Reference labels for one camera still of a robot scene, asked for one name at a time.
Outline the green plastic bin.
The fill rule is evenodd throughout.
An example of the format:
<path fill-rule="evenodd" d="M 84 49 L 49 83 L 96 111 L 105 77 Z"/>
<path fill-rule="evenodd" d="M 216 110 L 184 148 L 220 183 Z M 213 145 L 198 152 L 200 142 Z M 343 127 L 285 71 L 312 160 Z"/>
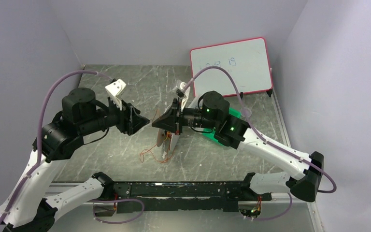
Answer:
<path fill-rule="evenodd" d="M 226 120 L 218 128 L 203 129 L 202 135 L 215 143 L 237 149 L 239 143 L 245 140 L 243 134 L 247 128 L 248 124 L 241 119 L 241 113 L 230 108 Z"/>

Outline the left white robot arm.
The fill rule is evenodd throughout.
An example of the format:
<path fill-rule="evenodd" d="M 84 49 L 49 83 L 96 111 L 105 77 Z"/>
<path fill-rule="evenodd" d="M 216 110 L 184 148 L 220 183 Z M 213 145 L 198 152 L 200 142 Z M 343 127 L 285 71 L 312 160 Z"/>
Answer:
<path fill-rule="evenodd" d="M 103 104 L 94 91 L 80 87 L 62 99 L 62 110 L 41 128 L 21 178 L 0 205 L 0 226 L 6 232 L 46 232 L 76 207 L 116 195 L 114 181 L 103 172 L 63 193 L 50 197 L 45 193 L 74 152 L 85 145 L 85 136 L 98 131 L 107 133 L 112 127 L 133 135 L 150 122 L 118 94 L 109 91 L 108 104 Z"/>

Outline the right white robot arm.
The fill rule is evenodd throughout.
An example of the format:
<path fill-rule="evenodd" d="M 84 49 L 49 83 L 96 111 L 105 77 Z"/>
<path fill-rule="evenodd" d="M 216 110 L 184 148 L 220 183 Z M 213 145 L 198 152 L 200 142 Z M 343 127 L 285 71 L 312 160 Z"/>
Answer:
<path fill-rule="evenodd" d="M 223 146 L 246 150 L 275 164 L 283 171 L 274 174 L 246 175 L 245 186 L 251 193 L 291 193 L 305 202 L 314 202 L 319 193 L 324 156 L 296 151 L 254 130 L 247 121 L 229 114 L 229 102 L 216 92 L 202 96 L 200 108 L 182 108 L 174 99 L 152 127 L 180 135 L 184 127 L 212 129 Z"/>

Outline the white plastic bin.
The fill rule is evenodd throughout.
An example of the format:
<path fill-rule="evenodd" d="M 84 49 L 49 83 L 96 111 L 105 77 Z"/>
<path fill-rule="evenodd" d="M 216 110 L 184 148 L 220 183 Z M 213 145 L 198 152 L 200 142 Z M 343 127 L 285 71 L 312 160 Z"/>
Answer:
<path fill-rule="evenodd" d="M 188 105 L 188 108 L 193 108 L 193 109 L 199 109 L 199 97 L 195 97 L 191 103 Z"/>

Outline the white filament spool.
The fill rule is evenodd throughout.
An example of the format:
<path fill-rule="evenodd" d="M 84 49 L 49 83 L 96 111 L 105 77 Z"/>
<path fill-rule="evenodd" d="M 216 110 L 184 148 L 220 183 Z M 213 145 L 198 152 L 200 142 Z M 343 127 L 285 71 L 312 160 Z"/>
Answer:
<path fill-rule="evenodd" d="M 157 147 L 162 147 L 162 158 L 167 159 L 169 154 L 174 152 L 174 149 L 177 145 L 179 140 L 179 135 L 172 134 L 172 139 L 170 141 L 163 141 L 163 134 L 164 130 L 159 129 L 157 133 Z"/>

